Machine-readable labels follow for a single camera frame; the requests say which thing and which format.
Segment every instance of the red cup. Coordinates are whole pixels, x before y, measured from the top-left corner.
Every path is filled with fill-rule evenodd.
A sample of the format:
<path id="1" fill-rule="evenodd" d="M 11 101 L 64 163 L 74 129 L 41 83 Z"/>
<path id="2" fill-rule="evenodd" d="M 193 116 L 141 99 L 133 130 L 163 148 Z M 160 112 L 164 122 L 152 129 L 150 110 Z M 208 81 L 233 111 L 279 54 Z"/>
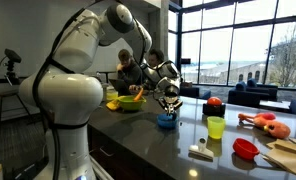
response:
<path id="1" fill-rule="evenodd" d="M 233 149 L 238 156 L 246 160 L 253 160 L 259 154 L 259 150 L 254 144 L 242 138 L 235 140 Z"/>

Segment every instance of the yellow bowl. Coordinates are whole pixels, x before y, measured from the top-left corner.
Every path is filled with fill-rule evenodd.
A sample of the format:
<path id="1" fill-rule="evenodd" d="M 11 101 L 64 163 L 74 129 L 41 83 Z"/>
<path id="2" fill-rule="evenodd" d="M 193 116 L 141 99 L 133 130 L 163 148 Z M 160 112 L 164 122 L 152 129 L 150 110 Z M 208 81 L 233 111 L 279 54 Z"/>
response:
<path id="1" fill-rule="evenodd" d="M 141 97 L 138 101 L 134 101 L 135 96 L 121 96 L 118 98 L 120 107 L 125 111 L 138 111 L 146 99 Z"/>

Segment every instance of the white wall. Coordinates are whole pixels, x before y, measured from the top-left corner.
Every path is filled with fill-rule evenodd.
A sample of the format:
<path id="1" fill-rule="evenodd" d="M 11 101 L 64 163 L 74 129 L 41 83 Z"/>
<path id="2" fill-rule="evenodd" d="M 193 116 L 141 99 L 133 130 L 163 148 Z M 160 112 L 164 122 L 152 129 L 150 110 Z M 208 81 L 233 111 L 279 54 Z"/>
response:
<path id="1" fill-rule="evenodd" d="M 147 4 L 138 9 L 138 1 L 141 0 L 134 0 L 133 2 L 127 0 L 125 3 L 129 5 L 134 16 L 148 30 L 148 14 L 157 9 Z M 17 52 L 22 58 L 20 64 L 15 64 L 15 72 L 18 76 L 29 76 L 36 72 L 50 52 L 53 40 L 64 23 L 88 2 L 90 1 L 0 0 L 0 60 L 4 57 L 4 49 L 9 48 Z M 111 2 L 105 0 L 90 9 L 98 14 L 103 12 Z M 115 70 L 118 62 L 117 53 L 122 48 L 130 50 L 130 47 L 124 44 L 123 40 L 118 40 L 109 47 L 99 47 L 94 64 L 85 73 L 94 74 L 96 71 Z M 6 69 L 6 67 L 1 66 L 0 78 L 3 77 Z M 0 85 L 0 91 L 14 88 L 17 87 L 10 87 L 7 84 Z M 17 101 L 10 98 L 5 102 L 4 107 L 18 106 L 20 105 Z M 29 109 L 32 113 L 38 112 L 38 109 L 34 107 L 29 106 Z"/>

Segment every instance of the person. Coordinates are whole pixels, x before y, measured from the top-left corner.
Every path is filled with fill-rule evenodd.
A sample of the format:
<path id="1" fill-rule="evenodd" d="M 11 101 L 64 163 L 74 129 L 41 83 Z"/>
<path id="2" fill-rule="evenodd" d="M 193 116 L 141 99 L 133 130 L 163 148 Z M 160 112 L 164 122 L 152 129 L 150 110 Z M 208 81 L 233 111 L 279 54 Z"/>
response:
<path id="1" fill-rule="evenodd" d="M 164 53 L 159 49 L 151 49 L 148 55 L 148 65 L 151 68 L 158 66 L 159 64 L 164 62 Z M 130 91 L 138 91 L 140 88 L 144 90 L 154 90 L 156 88 L 157 83 L 152 82 L 148 78 L 145 78 L 145 81 L 142 85 L 138 86 L 136 84 L 132 84 L 129 86 Z"/>
<path id="2" fill-rule="evenodd" d="M 140 85 L 142 71 L 129 51 L 126 49 L 120 50 L 118 58 L 120 60 L 120 63 L 117 65 L 118 79 L 124 80 L 128 86 L 132 84 Z"/>

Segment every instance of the red ball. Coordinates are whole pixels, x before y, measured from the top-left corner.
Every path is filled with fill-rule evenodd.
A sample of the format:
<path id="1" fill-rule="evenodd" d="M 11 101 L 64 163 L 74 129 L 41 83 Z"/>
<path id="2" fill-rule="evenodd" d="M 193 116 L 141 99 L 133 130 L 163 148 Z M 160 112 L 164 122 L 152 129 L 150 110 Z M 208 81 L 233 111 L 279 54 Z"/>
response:
<path id="1" fill-rule="evenodd" d="M 222 101 L 217 97 L 211 97 L 208 99 L 207 104 L 213 106 L 220 106 L 222 104 Z"/>

